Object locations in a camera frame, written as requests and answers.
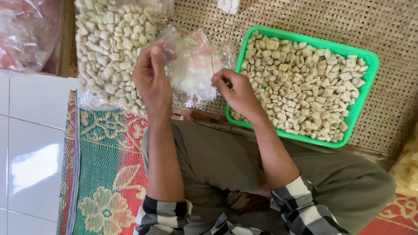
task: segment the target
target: gray pants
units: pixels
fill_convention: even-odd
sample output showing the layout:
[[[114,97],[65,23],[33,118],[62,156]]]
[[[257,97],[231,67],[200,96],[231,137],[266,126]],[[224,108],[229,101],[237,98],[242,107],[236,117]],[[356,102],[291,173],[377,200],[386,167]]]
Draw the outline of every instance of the gray pants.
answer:
[[[173,120],[174,141],[184,180],[185,198],[192,202],[186,235],[197,235],[213,227],[225,212],[232,223],[286,234],[280,213],[268,206],[239,215],[228,205],[221,190],[257,193],[259,158],[256,145],[240,136],[195,123]],[[149,129],[142,140],[148,174]],[[328,207],[340,226],[359,232],[392,199],[395,183],[374,163],[358,156],[320,153],[282,140],[293,161],[318,188],[317,202]]]

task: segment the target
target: hand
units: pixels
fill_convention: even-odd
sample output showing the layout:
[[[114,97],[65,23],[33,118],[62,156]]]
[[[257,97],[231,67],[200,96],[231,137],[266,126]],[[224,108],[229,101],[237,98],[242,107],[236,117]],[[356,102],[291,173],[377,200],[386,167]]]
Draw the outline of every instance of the hand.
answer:
[[[147,106],[148,119],[171,119],[173,92],[166,76],[163,50],[159,45],[147,48],[138,56],[132,80]]]
[[[230,69],[222,69],[212,77],[211,82],[224,95],[229,105],[250,122],[267,118],[247,76]]]

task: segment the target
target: green plastic tray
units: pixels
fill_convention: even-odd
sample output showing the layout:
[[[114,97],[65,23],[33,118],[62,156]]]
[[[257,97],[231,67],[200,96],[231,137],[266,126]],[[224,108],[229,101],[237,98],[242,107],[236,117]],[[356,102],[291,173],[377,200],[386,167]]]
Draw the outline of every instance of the green plastic tray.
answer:
[[[269,27],[264,27],[264,26],[253,26],[246,32],[246,34],[244,35],[244,39],[242,40],[240,56],[238,58],[237,68],[235,69],[237,73],[240,72],[241,63],[242,63],[242,60],[244,59],[245,51],[247,49],[246,47],[247,41],[251,37],[252,33],[256,30],[258,30],[259,33],[266,35],[268,37],[276,37],[276,38],[279,38],[280,40],[288,39],[288,40],[297,41],[297,42],[307,42],[308,45],[311,45],[316,48],[323,48],[323,49],[328,48],[331,50],[331,52],[337,53],[343,56],[357,55],[358,58],[363,58],[366,61],[366,65],[368,65],[369,68],[366,71],[366,74],[362,77],[362,80],[364,80],[366,84],[364,84],[363,86],[359,88],[360,95],[356,99],[356,103],[354,105],[350,105],[347,107],[347,110],[350,111],[350,114],[348,117],[344,118],[344,121],[347,124],[348,129],[344,131],[343,140],[339,140],[336,143],[326,142],[326,141],[312,139],[310,136],[293,135],[290,133],[286,133],[282,130],[276,129],[276,133],[278,136],[283,136],[289,139],[308,142],[308,143],[321,145],[321,146],[325,146],[329,148],[340,148],[343,145],[345,145],[348,139],[350,138],[351,132],[353,131],[354,124],[357,121],[357,118],[360,114],[360,110],[362,109],[363,103],[366,100],[367,94],[369,92],[370,86],[373,83],[373,79],[377,72],[377,68],[379,67],[378,56],[371,51],[366,51],[363,49],[355,48],[352,46],[346,46],[343,44],[339,44],[339,43],[335,43],[335,42],[331,42],[331,41],[327,41],[323,39],[313,38],[313,37],[309,37],[309,36],[305,36],[305,35],[301,35],[297,33],[290,33],[290,32],[273,29]],[[231,115],[229,114],[229,110],[230,110],[230,106],[229,104],[227,104],[225,114],[226,114],[228,121],[230,121],[231,123],[235,125],[252,129],[252,126],[249,122],[245,122],[244,120],[233,119]]]

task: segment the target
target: shirt sleeve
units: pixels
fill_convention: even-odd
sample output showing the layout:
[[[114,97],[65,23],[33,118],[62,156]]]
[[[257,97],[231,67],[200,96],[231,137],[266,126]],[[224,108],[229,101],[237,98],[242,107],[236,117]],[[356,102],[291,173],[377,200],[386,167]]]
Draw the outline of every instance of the shirt sleeve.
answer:
[[[302,175],[271,192],[270,207],[282,213],[292,235],[348,235],[325,205],[318,204],[318,190]]]
[[[192,204],[161,202],[145,196],[135,222],[133,235],[184,235],[183,227],[190,221]]]

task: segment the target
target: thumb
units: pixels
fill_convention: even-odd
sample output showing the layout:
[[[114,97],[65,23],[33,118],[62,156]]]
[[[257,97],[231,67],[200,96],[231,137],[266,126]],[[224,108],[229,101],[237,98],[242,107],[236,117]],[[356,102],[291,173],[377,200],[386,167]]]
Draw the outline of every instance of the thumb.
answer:
[[[224,80],[221,77],[214,75],[211,79],[211,82],[214,86],[216,86],[218,91],[222,93],[222,95],[224,95],[225,99],[228,99],[232,96],[233,91],[231,91],[231,89],[228,88],[228,86],[225,84]]]
[[[159,46],[154,46],[151,49],[151,63],[153,65],[155,77],[160,76],[161,74],[166,74],[164,67],[166,66],[166,61],[164,59],[163,49]]]

